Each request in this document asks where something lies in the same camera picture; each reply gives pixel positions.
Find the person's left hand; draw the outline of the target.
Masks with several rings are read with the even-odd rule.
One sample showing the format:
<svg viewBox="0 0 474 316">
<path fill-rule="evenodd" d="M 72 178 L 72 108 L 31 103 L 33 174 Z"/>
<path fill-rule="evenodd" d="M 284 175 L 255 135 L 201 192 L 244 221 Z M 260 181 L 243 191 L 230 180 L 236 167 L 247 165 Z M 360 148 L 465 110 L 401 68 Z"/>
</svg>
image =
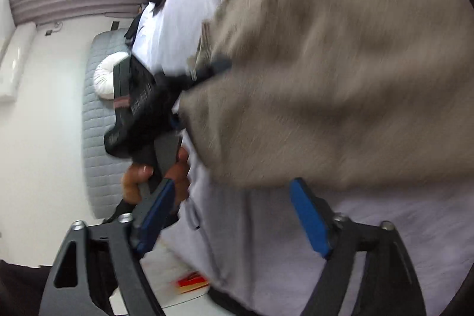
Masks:
<svg viewBox="0 0 474 316">
<path fill-rule="evenodd" d="M 165 178 L 174 182 L 175 199 L 174 206 L 177 208 L 189 196 L 190 181 L 188 172 L 189 153 L 184 147 L 180 147 L 177 153 L 177 161 L 169 168 Z M 141 202 L 142 196 L 139 185 L 147 183 L 153 175 L 153 168 L 149 165 L 133 163 L 122 177 L 122 190 L 124 201 L 136 205 Z"/>
</svg>

